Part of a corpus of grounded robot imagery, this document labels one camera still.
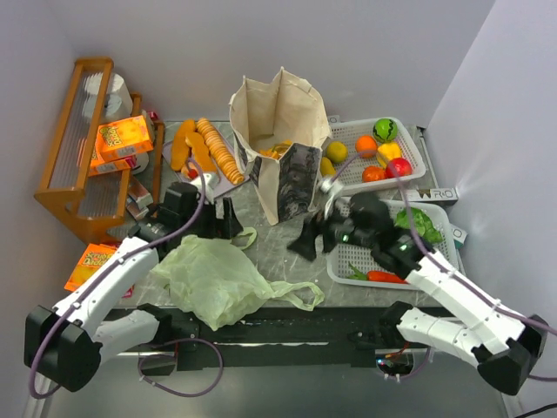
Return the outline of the orange gummy snack bag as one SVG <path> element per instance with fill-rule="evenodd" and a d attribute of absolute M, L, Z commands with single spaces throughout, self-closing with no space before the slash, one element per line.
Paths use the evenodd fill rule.
<path fill-rule="evenodd" d="M 288 151 L 288 149 L 292 146 L 291 140 L 286 140 L 280 143 L 273 145 L 271 148 L 266 150 L 260 150 L 259 153 L 263 157 L 273 158 L 279 160 L 282 156 Z"/>

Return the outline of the beige canvas tote bag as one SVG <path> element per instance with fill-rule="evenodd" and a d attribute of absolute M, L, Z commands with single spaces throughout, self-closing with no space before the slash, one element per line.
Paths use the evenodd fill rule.
<path fill-rule="evenodd" d="M 244 78 L 231 96 L 229 121 L 238 168 L 253 183 L 269 224 L 311 210 L 323 145 L 332 136 L 319 92 L 285 69 L 270 83 Z M 292 146 L 279 160 L 259 153 L 286 140 Z"/>

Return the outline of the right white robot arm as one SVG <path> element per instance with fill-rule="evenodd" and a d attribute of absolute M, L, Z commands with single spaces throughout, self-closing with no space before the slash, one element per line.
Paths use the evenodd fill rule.
<path fill-rule="evenodd" d="M 397 301 L 381 315 L 374 340 L 388 347 L 404 342 L 432 347 L 472 365 L 501 393 L 518 394 L 542 355 L 550 326 L 538 316 L 506 309 L 418 233 L 397 226 L 387 204 L 374 193 L 353 195 L 347 214 L 337 201 L 329 199 L 304 221 L 289 250 L 313 261 L 318 237 L 324 253 L 340 244 L 368 250 L 380 267 L 433 297 L 456 319 L 433 317 Z"/>

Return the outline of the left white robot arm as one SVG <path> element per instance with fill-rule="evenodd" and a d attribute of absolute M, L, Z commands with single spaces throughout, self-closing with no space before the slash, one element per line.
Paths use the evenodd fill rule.
<path fill-rule="evenodd" d="M 38 306 L 25 321 L 23 362 L 30 368 L 29 389 L 37 374 L 57 388 L 77 392 L 88 384 L 107 360 L 135 346 L 162 345 L 172 335 L 172 317 L 145 303 L 118 320 L 106 315 L 136 282 L 177 248 L 186 235 L 232 239 L 243 230 L 232 199 L 220 200 L 217 215 L 211 188 L 197 179 L 175 182 L 162 203 L 135 223 L 116 252 L 76 291 L 54 307 Z"/>

